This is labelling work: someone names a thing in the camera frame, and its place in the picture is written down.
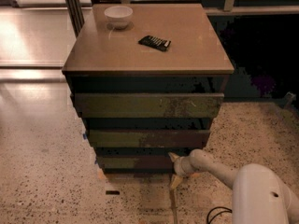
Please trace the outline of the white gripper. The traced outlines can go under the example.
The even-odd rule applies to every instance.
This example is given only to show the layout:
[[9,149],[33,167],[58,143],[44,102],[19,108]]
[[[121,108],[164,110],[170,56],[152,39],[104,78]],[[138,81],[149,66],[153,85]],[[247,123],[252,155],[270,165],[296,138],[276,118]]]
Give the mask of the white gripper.
[[176,175],[172,175],[170,181],[170,189],[174,190],[183,181],[183,176],[191,175],[195,172],[195,168],[191,165],[190,157],[180,157],[179,155],[169,152],[171,162],[174,163]]

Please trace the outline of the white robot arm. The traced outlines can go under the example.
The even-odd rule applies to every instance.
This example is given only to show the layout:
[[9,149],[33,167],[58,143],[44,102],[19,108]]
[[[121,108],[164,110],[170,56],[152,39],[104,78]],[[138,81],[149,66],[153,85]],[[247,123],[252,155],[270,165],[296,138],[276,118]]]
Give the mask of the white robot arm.
[[299,198],[271,169],[256,163],[235,169],[202,149],[168,155],[174,165],[170,189],[185,176],[209,172],[232,190],[232,224],[299,224]]

